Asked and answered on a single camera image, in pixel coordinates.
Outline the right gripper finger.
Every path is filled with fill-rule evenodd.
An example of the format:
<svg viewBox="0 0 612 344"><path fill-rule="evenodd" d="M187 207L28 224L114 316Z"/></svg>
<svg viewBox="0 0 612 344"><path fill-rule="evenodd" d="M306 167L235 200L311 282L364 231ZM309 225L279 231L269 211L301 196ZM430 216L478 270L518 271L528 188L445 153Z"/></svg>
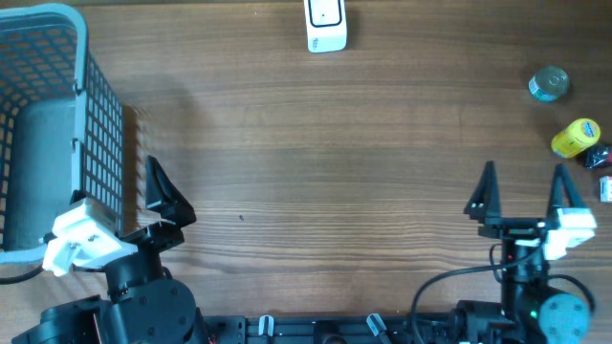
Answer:
<svg viewBox="0 0 612 344"><path fill-rule="evenodd" d="M561 208L586 208L583 198L578 193L569 171L563 163L559 163L555 167L547 206L547 217L555 217L557 211Z"/></svg>
<svg viewBox="0 0 612 344"><path fill-rule="evenodd" d="M500 194L493 161L486 162L480 180L464 208L464 213L475 221L501 217Z"/></svg>

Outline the red white snack packet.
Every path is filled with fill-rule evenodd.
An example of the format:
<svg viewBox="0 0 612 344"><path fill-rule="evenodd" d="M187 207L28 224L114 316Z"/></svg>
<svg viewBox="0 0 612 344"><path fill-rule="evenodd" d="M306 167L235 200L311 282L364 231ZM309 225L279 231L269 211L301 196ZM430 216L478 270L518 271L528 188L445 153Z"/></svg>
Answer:
<svg viewBox="0 0 612 344"><path fill-rule="evenodd" d="M612 177L604 176L600 178L600 201L602 203L612 202Z"/></svg>

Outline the black red snack packet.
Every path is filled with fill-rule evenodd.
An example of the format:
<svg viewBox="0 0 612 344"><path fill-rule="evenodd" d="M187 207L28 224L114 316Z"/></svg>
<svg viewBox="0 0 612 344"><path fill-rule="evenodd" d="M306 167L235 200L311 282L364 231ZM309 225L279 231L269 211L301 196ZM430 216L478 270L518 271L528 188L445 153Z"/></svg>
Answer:
<svg viewBox="0 0 612 344"><path fill-rule="evenodd" d="M596 143L587 148L584 153L583 166L588 169L610 167L611 146L604 143Z"/></svg>

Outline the yellow mentos gum bottle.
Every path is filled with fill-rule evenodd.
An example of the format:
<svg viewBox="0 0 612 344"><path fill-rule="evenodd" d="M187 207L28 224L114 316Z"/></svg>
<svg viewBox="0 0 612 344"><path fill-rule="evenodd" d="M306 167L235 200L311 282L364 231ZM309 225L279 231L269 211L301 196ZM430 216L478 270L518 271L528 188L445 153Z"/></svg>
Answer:
<svg viewBox="0 0 612 344"><path fill-rule="evenodd" d="M571 159L596 144L600 136L601 128L595 121L579 118L553 137L551 149L556 155Z"/></svg>

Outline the round tin can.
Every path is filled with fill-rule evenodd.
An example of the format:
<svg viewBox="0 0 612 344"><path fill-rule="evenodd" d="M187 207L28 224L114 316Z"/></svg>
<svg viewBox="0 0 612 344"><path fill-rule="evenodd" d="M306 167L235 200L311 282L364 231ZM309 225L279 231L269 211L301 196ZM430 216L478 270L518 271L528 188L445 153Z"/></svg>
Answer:
<svg viewBox="0 0 612 344"><path fill-rule="evenodd" d="M546 66L536 72L528 83L532 96L544 102L552 102L563 97L569 87L569 75L554 65Z"/></svg>

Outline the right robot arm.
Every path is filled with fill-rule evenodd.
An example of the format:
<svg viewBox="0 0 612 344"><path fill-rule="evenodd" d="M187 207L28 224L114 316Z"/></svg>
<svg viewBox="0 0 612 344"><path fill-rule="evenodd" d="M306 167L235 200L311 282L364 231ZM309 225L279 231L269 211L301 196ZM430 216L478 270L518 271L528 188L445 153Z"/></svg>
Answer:
<svg viewBox="0 0 612 344"><path fill-rule="evenodd" d="M494 239L501 257L484 267L501 287L499 302L462 300L448 317L448 338L464 343L579 343L588 333L596 303L580 280L566 276L581 294L551 286L551 262L594 237L595 217L567 168L556 166L542 218L502 214L495 165L485 164L464 209Z"/></svg>

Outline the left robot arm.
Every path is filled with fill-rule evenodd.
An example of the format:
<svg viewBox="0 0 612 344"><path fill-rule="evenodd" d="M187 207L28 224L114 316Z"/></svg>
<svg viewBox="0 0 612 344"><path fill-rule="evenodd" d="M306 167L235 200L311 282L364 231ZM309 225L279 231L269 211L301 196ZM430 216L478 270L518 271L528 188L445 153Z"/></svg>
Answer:
<svg viewBox="0 0 612 344"><path fill-rule="evenodd" d="M39 324L14 337L13 343L217 341L191 290L162 264L160 254L185 241L183 228L195 223L196 215L152 156L146 158L145 205L162 219L127 235L137 251L102 269L108 298L94 295L49 308Z"/></svg>

